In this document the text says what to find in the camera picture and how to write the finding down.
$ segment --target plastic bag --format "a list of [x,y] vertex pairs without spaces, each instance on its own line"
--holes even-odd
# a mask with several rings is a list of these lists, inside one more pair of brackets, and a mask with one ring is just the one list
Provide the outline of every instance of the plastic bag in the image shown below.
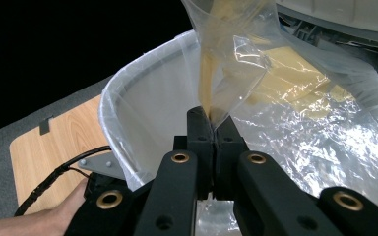
[[[260,24],[247,39],[266,58],[266,73],[228,114],[250,149],[271,155],[303,191],[318,197],[342,185],[378,203],[377,73],[284,34],[274,2],[260,2]],[[156,176],[173,137],[186,135],[187,110],[200,105],[198,38],[191,30],[146,53],[102,92],[99,123],[133,190]],[[232,202],[198,202],[197,215],[197,235],[239,235]]]

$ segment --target clear plastic sheet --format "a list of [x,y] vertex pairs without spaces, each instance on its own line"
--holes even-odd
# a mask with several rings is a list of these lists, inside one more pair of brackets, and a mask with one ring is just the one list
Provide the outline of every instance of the clear plastic sheet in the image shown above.
[[[283,33],[274,2],[256,2],[259,23],[236,36],[262,66],[227,114],[250,149],[271,155],[303,191],[346,186],[378,203],[378,74]],[[132,190],[156,176],[173,137],[186,135],[187,110],[201,104],[199,36],[191,30],[146,53],[102,92],[99,123]],[[239,235],[232,202],[198,202],[197,215],[197,235]]]

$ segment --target wooden table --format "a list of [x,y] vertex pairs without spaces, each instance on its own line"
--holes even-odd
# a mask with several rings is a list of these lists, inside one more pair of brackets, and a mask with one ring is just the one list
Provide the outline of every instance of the wooden table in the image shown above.
[[[98,122],[99,102],[100,95],[50,119],[50,131],[44,135],[36,127],[11,142],[10,153],[19,205],[55,168],[87,150],[108,145]],[[76,171],[67,171],[25,214],[56,207],[83,178]]]

